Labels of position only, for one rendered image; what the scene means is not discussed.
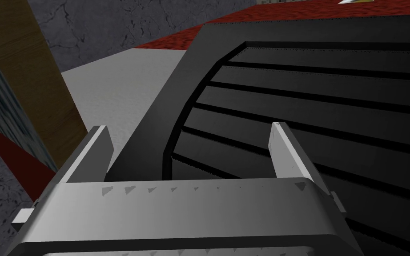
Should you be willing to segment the brown-edged blue-grey panel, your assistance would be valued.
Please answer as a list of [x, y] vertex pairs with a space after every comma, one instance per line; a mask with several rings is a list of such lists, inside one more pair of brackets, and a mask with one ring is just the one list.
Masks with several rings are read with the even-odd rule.
[[0, 0], [0, 133], [55, 172], [87, 134], [27, 0]]

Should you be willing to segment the black slatted arched door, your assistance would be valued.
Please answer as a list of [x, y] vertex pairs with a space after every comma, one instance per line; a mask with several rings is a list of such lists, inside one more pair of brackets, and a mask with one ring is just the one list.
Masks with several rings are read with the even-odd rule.
[[275, 177], [273, 122], [365, 256], [410, 256], [410, 15], [204, 25], [105, 180]]

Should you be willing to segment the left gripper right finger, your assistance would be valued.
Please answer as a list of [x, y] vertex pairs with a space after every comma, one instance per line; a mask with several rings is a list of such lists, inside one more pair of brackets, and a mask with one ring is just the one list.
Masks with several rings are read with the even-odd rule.
[[331, 195], [322, 176], [287, 123], [272, 123], [268, 147], [277, 178], [307, 178], [321, 188], [325, 194]]

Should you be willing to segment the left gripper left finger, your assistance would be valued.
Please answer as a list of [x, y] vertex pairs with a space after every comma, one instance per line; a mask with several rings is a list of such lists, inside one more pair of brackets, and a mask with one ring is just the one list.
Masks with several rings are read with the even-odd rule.
[[59, 183], [102, 182], [114, 151], [107, 126], [94, 126], [73, 153]]

